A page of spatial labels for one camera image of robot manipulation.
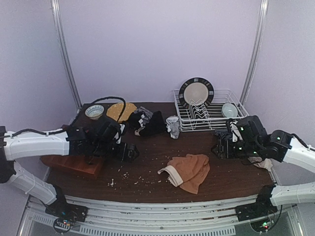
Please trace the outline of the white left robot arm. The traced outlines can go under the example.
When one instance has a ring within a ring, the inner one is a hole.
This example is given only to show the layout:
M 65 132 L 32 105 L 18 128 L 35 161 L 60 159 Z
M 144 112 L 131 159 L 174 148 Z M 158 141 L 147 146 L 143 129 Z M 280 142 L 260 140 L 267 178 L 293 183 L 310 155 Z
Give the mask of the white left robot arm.
M 61 219 L 84 216 L 87 209 L 67 202 L 60 187 L 48 184 L 24 169 L 19 159 L 40 156 L 91 156 L 132 162 L 139 152 L 135 145 L 122 142 L 126 125 L 100 118 L 91 126 L 66 125 L 52 131 L 0 128 L 0 181 L 12 184 L 42 202 L 46 210 Z

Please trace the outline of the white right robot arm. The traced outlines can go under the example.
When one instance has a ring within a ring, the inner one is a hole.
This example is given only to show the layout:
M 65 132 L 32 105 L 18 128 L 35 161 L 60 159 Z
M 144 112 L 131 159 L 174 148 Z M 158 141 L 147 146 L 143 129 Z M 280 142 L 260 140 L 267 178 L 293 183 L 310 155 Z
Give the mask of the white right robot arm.
M 215 130 L 212 153 L 219 159 L 246 160 L 249 165 L 267 163 L 276 182 L 265 185 L 251 204 L 235 208 L 239 221 L 268 217 L 290 204 L 315 201 L 315 148 L 297 134 L 277 129 L 268 133 L 259 117 L 228 119 Z

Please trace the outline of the tan brown boxer underwear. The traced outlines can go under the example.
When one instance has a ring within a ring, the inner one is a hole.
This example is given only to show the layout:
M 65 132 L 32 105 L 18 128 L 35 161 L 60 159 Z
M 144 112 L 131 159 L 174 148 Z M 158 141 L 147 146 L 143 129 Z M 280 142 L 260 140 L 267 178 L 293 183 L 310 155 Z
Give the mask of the tan brown boxer underwear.
M 174 187 L 180 187 L 191 194 L 198 194 L 200 185 L 210 171 L 209 157 L 204 154 L 187 154 L 172 157 L 158 174 L 168 173 L 168 180 Z

